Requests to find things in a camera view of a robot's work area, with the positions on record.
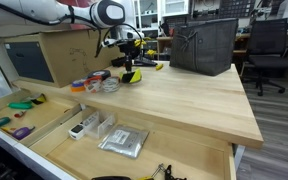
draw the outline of office chair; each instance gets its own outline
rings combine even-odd
[[[279,93],[285,92],[284,87],[271,82],[268,78],[263,78],[263,72],[288,69],[288,59],[285,58],[288,54],[286,53],[287,29],[287,19],[256,21],[252,26],[246,58],[254,65],[258,76],[243,83],[256,82],[256,88],[260,89],[258,96],[263,96],[263,84],[280,88]]]

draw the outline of drawer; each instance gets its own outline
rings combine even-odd
[[[71,139],[68,130],[93,111],[86,109],[79,112],[28,146],[31,153],[38,154],[77,179],[120,175],[136,180],[152,175],[160,163],[165,167],[172,165],[173,176],[179,178],[236,179],[231,144],[126,114],[116,115],[117,124],[150,130],[137,159],[99,149],[97,146],[101,139],[89,136],[78,141]],[[158,173],[155,179],[164,179],[164,173]]]
[[[80,105],[77,102],[52,98],[46,95],[46,102],[34,105],[32,109],[26,111],[24,116],[15,118],[14,114],[20,110],[9,108],[7,104],[10,102],[19,102],[30,95],[31,93],[28,91],[18,91],[0,98],[0,118],[9,117],[11,119],[11,122],[5,125],[6,127],[21,128],[35,126],[31,134],[22,140],[17,140],[0,129],[0,138],[7,143],[12,142],[13,144],[11,145],[21,143],[29,146],[80,111]]]

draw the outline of black clamp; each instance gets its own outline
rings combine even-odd
[[[167,168],[164,170],[165,173],[165,180],[186,180],[186,178],[174,178],[172,176],[172,165],[168,165]]]
[[[71,13],[71,24],[74,24],[75,23],[75,14],[74,14],[74,8],[73,6],[69,5],[68,6],[68,10],[70,11]]]

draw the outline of wooden floor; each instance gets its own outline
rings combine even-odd
[[[288,180],[288,83],[284,94],[264,86],[264,96],[257,96],[254,84],[244,84],[257,123],[264,138],[261,150],[246,148],[237,171],[238,180]]]

